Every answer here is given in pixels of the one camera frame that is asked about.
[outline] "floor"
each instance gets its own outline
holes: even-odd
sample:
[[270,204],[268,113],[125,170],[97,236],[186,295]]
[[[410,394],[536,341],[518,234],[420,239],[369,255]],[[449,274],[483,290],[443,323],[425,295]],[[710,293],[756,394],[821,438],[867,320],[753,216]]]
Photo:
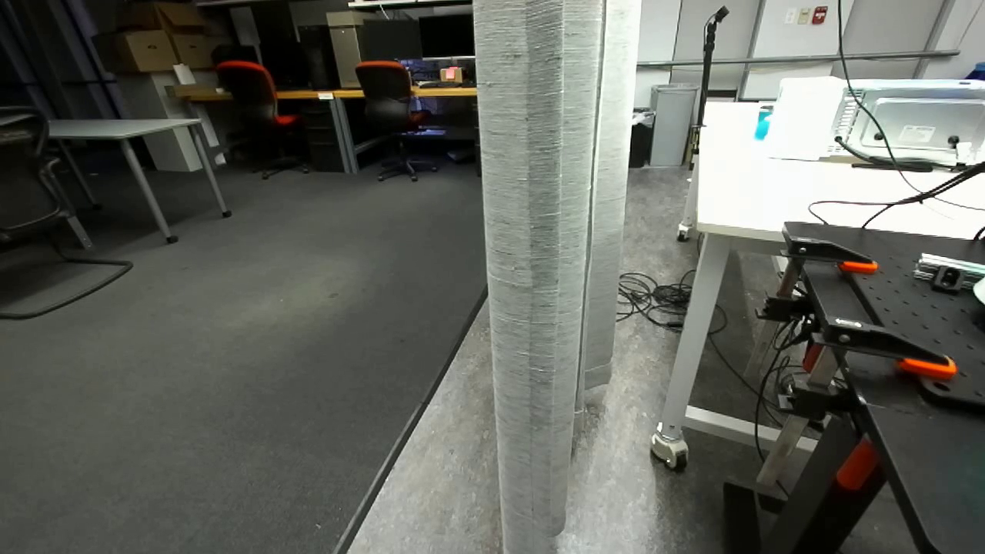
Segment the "floor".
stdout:
[[[94,255],[133,274],[0,323],[0,552],[329,552],[443,377],[483,295],[475,170],[218,177],[231,219],[155,175],[167,247],[130,175],[91,171]],[[94,280],[34,284],[47,258],[3,255],[0,308]]]
[[[632,171],[626,271],[678,284],[694,265],[694,244],[678,244],[685,177],[679,171]],[[738,258],[723,290],[728,326],[705,351],[694,406],[750,420],[753,396],[738,377],[750,340],[750,308],[776,274],[765,258]],[[723,552],[723,479],[750,484],[750,446],[690,435],[693,461],[674,475],[648,459],[678,334],[634,318],[614,326],[611,381],[591,390],[575,423],[575,456],[566,500],[562,554],[710,554]],[[389,475],[376,506],[350,543],[355,554],[376,552],[497,552],[497,492],[492,440],[488,323],[480,315],[456,355],[428,413]],[[844,545],[852,552],[913,552],[903,514],[883,492]]]

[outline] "red office chair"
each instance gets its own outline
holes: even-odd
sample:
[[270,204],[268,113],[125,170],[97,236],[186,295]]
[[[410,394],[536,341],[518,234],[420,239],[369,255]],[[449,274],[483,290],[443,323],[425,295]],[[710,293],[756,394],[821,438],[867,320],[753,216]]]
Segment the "red office chair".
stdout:
[[268,137],[278,137],[278,159],[270,163],[270,177],[281,170],[296,166],[298,159],[287,158],[287,146],[296,143],[298,118],[281,113],[278,107],[278,87],[270,80],[270,71],[259,61],[220,61],[216,65],[218,87],[234,95],[234,105],[241,111],[241,122],[256,137],[256,151],[268,151]]
[[419,170],[410,153],[402,133],[419,129],[425,122],[425,113],[414,111],[410,75],[400,61],[359,61],[357,77],[367,95],[367,121],[376,133],[393,134],[400,148],[400,163],[393,171],[383,171],[377,177],[392,175],[410,175],[419,177]]

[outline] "cardboard box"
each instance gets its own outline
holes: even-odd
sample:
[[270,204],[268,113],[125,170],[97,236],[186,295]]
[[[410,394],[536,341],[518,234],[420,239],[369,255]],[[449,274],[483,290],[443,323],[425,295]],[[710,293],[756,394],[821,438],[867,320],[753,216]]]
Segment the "cardboard box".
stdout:
[[216,37],[205,35],[168,35],[174,56],[186,67],[212,67],[212,50],[218,45]]
[[102,65],[115,75],[164,75],[177,65],[167,32],[97,35],[91,43],[102,56]]
[[120,15],[123,32],[171,32],[171,35],[186,35],[186,32],[205,32],[205,17],[197,5],[190,3],[130,3]]

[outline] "trash bin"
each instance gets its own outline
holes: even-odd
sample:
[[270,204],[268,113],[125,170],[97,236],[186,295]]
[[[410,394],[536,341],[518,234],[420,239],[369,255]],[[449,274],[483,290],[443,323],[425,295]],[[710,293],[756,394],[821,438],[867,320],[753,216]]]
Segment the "trash bin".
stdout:
[[683,148],[693,126],[698,88],[693,87],[655,87],[648,95],[653,113],[653,151],[648,170],[679,170]]

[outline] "office chair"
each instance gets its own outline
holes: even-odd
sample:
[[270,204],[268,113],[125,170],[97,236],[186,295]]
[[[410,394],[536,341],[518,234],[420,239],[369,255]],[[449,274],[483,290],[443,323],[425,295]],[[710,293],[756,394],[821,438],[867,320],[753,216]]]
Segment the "office chair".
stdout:
[[400,159],[392,171],[381,171],[377,181],[392,175],[410,175],[419,181],[419,163],[410,159],[402,133],[419,129],[425,113],[413,105],[410,75],[396,61],[359,61],[357,77],[367,95],[367,122],[376,133],[393,134]]
[[[3,166],[3,187],[0,187],[0,252],[27,247],[27,244],[50,244],[60,265],[105,265],[115,267],[108,276],[91,284],[71,300],[57,300],[37,310],[0,310],[0,320],[34,320],[67,308],[108,284],[120,280],[133,265],[130,262],[102,262],[102,258],[73,258],[64,255],[57,247],[57,232],[73,232],[84,247],[89,247],[89,234],[71,211],[64,192],[54,181],[57,158],[47,148],[50,133],[47,121],[37,111],[24,111],[20,122],[0,129],[0,166]],[[20,274],[19,265],[5,265],[0,293],[20,293],[37,290],[37,274]]]
[[244,57],[218,61],[216,71],[218,87],[234,95],[236,118],[256,143],[256,151],[268,151],[268,137],[278,143],[278,158],[262,177],[296,166],[298,159],[287,158],[287,146],[296,143],[298,118],[281,113],[270,71]]

